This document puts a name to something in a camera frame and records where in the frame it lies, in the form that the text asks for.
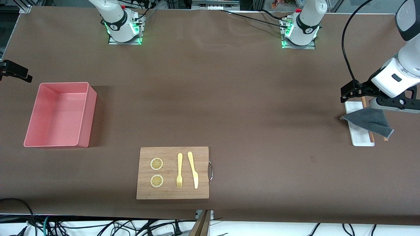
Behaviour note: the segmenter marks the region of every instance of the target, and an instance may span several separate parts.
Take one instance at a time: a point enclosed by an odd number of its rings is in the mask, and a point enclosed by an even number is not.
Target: black cable
[[[370,232],[370,236],[373,236],[373,232],[375,232],[376,225],[373,225],[372,231]]]
[[[356,86],[360,89],[360,90],[362,90],[362,88],[360,87],[360,85],[359,85],[359,83],[357,82],[357,80],[356,80],[356,78],[354,77],[354,74],[353,74],[353,71],[352,71],[352,68],[350,67],[350,63],[349,63],[349,60],[347,59],[347,55],[346,55],[346,49],[344,48],[344,38],[345,38],[345,35],[346,35],[346,30],[347,30],[347,27],[349,26],[349,24],[350,24],[350,21],[353,19],[353,17],[356,15],[356,13],[362,8],[362,7],[364,7],[366,4],[368,4],[368,3],[370,3],[370,2],[372,2],[373,0],[367,0],[366,2],[364,2],[362,5],[360,5],[354,12],[353,12],[353,14],[350,16],[350,18],[348,19],[348,21],[347,21],[347,23],[346,23],[346,26],[344,27],[344,30],[343,30],[343,35],[342,35],[342,37],[341,37],[341,49],[343,50],[343,56],[344,56],[344,60],[346,61],[346,64],[347,64],[347,68],[349,69],[349,72],[350,72],[350,76],[352,77],[352,80],[353,80],[353,83],[355,83],[356,84]]]
[[[54,235],[53,234],[53,231],[52,231],[52,229],[51,229],[51,225],[50,225],[50,223],[47,221],[46,222],[47,224],[45,225],[45,230],[48,232],[47,233],[47,235]]]
[[[114,229],[115,229],[115,231],[114,231],[114,233],[112,233],[111,234],[111,236],[115,236],[115,233],[118,231],[118,230],[120,230],[120,229],[122,229],[126,224],[128,224],[129,222],[131,222],[132,220],[129,220],[129,221],[127,221],[127,222],[125,222],[124,224],[122,224],[122,225],[120,225],[118,228],[116,228],[115,226],[114,226]]]
[[[280,27],[280,28],[287,28],[287,26],[284,26],[284,25],[279,25],[279,24],[274,24],[274,23],[267,22],[267,21],[262,21],[262,20],[255,19],[255,18],[252,18],[252,17],[249,17],[249,16],[244,16],[244,15],[236,14],[234,12],[230,12],[230,11],[227,11],[227,10],[220,10],[220,11],[224,11],[224,12],[227,12],[227,13],[230,13],[230,14],[241,16],[241,17],[245,17],[245,18],[248,18],[248,19],[251,19],[251,20],[254,20],[254,21],[263,22],[263,23],[266,23],[266,24],[269,24],[269,25],[274,25],[274,26],[277,26],[277,27]]]
[[[135,3],[128,3],[128,2],[126,2],[126,1],[123,1],[123,0],[117,0],[117,1],[119,1],[119,2],[122,2],[122,3],[125,3],[125,4],[131,4],[131,5],[134,5],[134,6],[139,6],[139,7],[143,7],[142,5],[140,5],[140,4],[135,4]]]
[[[180,222],[195,222],[195,221],[196,220],[178,220],[178,223],[180,223]],[[149,231],[152,232],[153,230],[155,230],[157,228],[167,226],[167,225],[172,225],[173,223],[175,223],[175,222],[162,223],[162,224],[159,224],[159,225],[152,226],[152,227],[150,227],[149,230],[147,230],[146,233],[142,234],[142,236],[147,235],[147,233],[149,233]]]
[[[63,236],[69,236],[67,234],[67,230],[65,228],[62,228],[62,225],[61,225],[60,222],[57,223],[57,226],[58,226],[58,230],[60,231],[61,235],[63,235]]]
[[[132,222],[132,221],[130,221],[130,222],[131,222],[131,225],[133,226],[132,228],[131,228],[131,227],[128,227],[128,226],[123,226],[123,224],[118,223],[118,222],[115,222],[115,224],[114,224],[114,225],[122,226],[122,227],[124,227],[124,228],[127,228],[127,229],[131,229],[131,230],[137,231],[138,229],[134,226],[133,222]]]
[[[54,232],[55,232],[55,235],[58,235],[58,233],[57,233],[57,223],[58,223],[58,221],[57,222],[54,222]]]
[[[350,234],[347,230],[346,230],[346,226],[345,226],[345,224],[341,224],[341,226],[343,227],[343,229],[344,229],[344,231],[349,235],[349,236],[356,236],[355,234],[354,234],[354,230],[353,230],[353,226],[351,225],[351,224],[348,224],[349,226],[350,226],[350,229],[352,230],[352,233],[353,234]]]
[[[283,17],[277,17],[277,16],[275,16],[275,15],[273,15],[273,14],[271,14],[269,11],[267,11],[267,10],[264,10],[264,9],[261,9],[261,10],[258,10],[258,11],[262,11],[262,12],[265,12],[265,13],[267,13],[269,16],[271,16],[271,17],[273,17],[274,19],[277,19],[277,20],[281,20]]]
[[[130,230],[126,229],[126,228],[121,228],[122,230],[125,230],[129,233],[129,236],[131,236]]]
[[[18,202],[23,203],[25,205],[25,207],[28,208],[29,213],[31,213],[32,220],[34,221],[34,224],[35,225],[37,224],[37,222],[35,220],[35,214],[34,214],[34,212],[32,211],[32,209],[30,208],[30,206],[24,200],[19,199],[19,198],[2,198],[2,199],[0,199],[0,202],[7,201],[7,200],[13,200],[13,201],[18,201]],[[38,230],[37,229],[35,229],[35,236],[38,236]]]
[[[96,228],[96,227],[102,227],[106,225],[98,225],[98,226],[83,226],[83,227],[69,227],[69,226],[61,226],[62,228],[69,228],[69,229],[79,229],[79,228]]]
[[[153,223],[155,223],[158,220],[149,220],[145,225],[143,225],[139,231],[134,235],[134,236],[138,236],[139,234],[141,234],[145,229],[149,228],[150,225],[152,225]]]
[[[179,2],[179,0],[176,0],[176,2],[169,2],[168,0],[163,0],[163,1],[165,1],[167,3],[178,3]]]
[[[179,229],[179,224],[178,224],[177,220],[175,220],[175,227],[173,228],[173,233],[174,233],[175,236],[178,236],[178,235],[182,234],[181,229]]]
[[[99,231],[99,233],[97,234],[97,236],[101,236],[104,232],[105,232],[105,230],[110,226],[110,225],[112,225],[113,223],[115,223],[116,222],[116,220],[113,220],[113,221],[111,221],[109,224],[107,224],[107,225],[105,225],[105,227],[104,228],[102,228],[101,229],[101,231]]]
[[[321,223],[318,223],[318,224],[316,224],[316,225],[315,225],[314,229],[312,230],[312,233],[311,233],[309,236],[313,236],[313,235],[315,234],[315,231],[316,231],[316,229],[318,228],[318,226],[319,226],[320,224],[321,224]]]
[[[140,19],[141,17],[143,17],[143,16],[145,16],[146,15],[146,13],[149,11],[149,9],[150,8],[148,8],[141,16],[139,16],[139,17],[137,17],[137,18],[134,18],[134,21],[136,21],[136,20],[138,20],[138,19]]]

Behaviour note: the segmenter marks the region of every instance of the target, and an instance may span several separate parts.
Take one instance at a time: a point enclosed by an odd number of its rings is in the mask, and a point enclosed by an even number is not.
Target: white floor
[[[83,222],[65,222],[64,226],[81,227],[107,224],[110,221],[83,221]],[[172,220],[160,220],[155,224],[172,222]],[[136,228],[145,224],[145,220],[134,221]],[[16,235],[25,227],[25,223],[2,223],[0,224],[0,236]],[[191,230],[194,222],[180,223],[181,231]],[[268,223],[268,222],[233,222],[233,221],[212,221],[210,227],[210,236],[220,236],[225,233],[226,236],[308,236],[315,223]],[[354,224],[354,233],[356,236],[370,236],[373,225]],[[87,229],[68,229],[70,236],[96,236],[102,227]],[[112,227],[109,227],[103,236],[111,234]],[[168,225],[153,231],[154,236],[160,236],[165,233],[173,232],[173,227]],[[33,227],[28,227],[25,236],[34,236]],[[42,231],[38,230],[38,235],[42,236]],[[375,236],[418,236],[420,235],[420,226],[388,226],[378,225]],[[119,230],[115,236],[129,236],[127,231]],[[348,236],[341,224],[322,223],[314,236]]]

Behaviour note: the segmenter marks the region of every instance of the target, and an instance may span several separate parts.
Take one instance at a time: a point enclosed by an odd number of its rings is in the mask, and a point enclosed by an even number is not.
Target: table
[[[419,224],[419,116],[387,112],[394,134],[366,148],[339,120],[348,17],[325,16],[316,50],[289,50],[275,26],[158,10],[143,45],[122,46],[107,45],[95,9],[33,7],[4,56],[34,80],[0,83],[0,197],[38,214]],[[360,81],[404,45],[392,15],[357,15],[346,41]],[[65,81],[98,93],[91,147],[24,148],[39,83]],[[209,199],[136,200],[140,147],[158,146],[210,147]]]

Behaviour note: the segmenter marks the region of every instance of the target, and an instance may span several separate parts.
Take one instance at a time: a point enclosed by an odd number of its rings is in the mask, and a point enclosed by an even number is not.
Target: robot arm
[[[341,88],[341,102],[352,97],[373,96],[375,109],[420,113],[416,99],[420,83],[420,0],[406,0],[395,15],[395,22],[406,45],[377,70],[365,83],[353,81]],[[405,91],[412,92],[406,97]]]
[[[307,0],[307,3],[300,13],[293,13],[293,26],[285,34],[290,41],[296,45],[307,45],[315,37],[319,30],[319,23],[327,12],[328,5],[325,0]]]
[[[127,42],[140,33],[138,13],[123,9],[117,0],[89,0],[105,21],[109,35],[118,42]]]

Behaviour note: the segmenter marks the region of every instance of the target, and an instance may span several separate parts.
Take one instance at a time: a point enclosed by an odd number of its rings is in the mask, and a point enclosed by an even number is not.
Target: yellow plastic fork
[[[182,169],[182,153],[178,153],[178,176],[176,177],[177,188],[182,188],[181,169]]]

